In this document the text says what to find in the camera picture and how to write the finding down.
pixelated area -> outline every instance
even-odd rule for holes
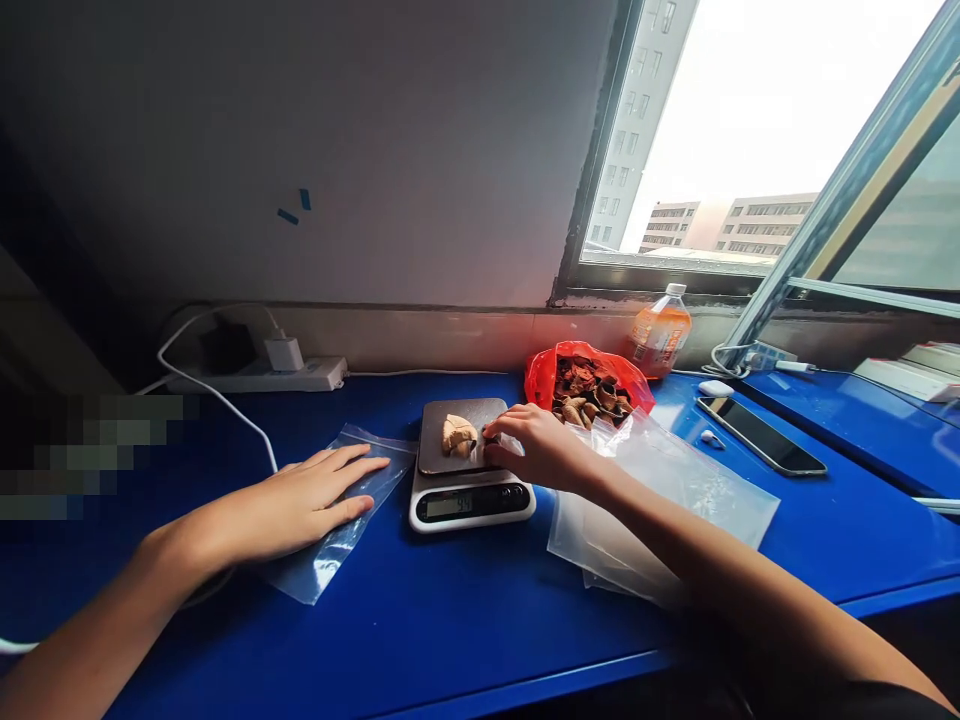
[[[5,408],[0,521],[82,520],[116,495],[150,448],[179,443],[197,399],[181,395],[23,398]]]

blue desk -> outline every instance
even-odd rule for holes
[[[847,374],[769,373],[745,382],[758,402],[910,494],[960,498],[956,408]]]
[[[830,467],[822,480],[774,474],[692,408],[695,381],[655,388],[656,417],[681,437],[724,437],[716,457],[782,498],[761,550],[855,615],[960,588],[960,528],[749,401]],[[514,376],[354,378],[323,395],[237,398],[281,464],[344,422],[414,439],[437,399],[520,398]],[[83,523],[48,524],[0,546],[0,635],[43,637],[112,576],[147,531],[266,473],[260,443],[210,398],[182,441],[151,448]],[[327,718],[477,715],[653,672],[670,664],[674,621],[626,596],[585,590],[546,552],[553,509],[538,490],[527,523],[436,537],[406,524],[405,479],[316,607],[237,577],[179,613],[110,716]]]

red plastic bag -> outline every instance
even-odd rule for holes
[[[606,370],[608,375],[617,378],[617,389],[630,393],[633,407],[643,408],[645,413],[650,414],[656,401],[643,373],[626,358],[600,352],[580,340],[564,340],[527,360],[527,374],[523,381],[527,402],[550,410],[553,407],[553,392],[557,382],[557,359],[573,356],[593,360],[598,367]]]

phone screen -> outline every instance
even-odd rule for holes
[[[697,398],[697,403],[743,437],[784,470],[796,473],[827,471],[826,466],[795,445],[732,398]]]

person's left hand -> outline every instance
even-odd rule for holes
[[[369,445],[323,450],[164,525],[145,543],[172,543],[207,576],[236,563],[299,550],[373,507],[369,495],[333,505],[357,480],[389,464],[388,458],[347,464],[368,452]]]

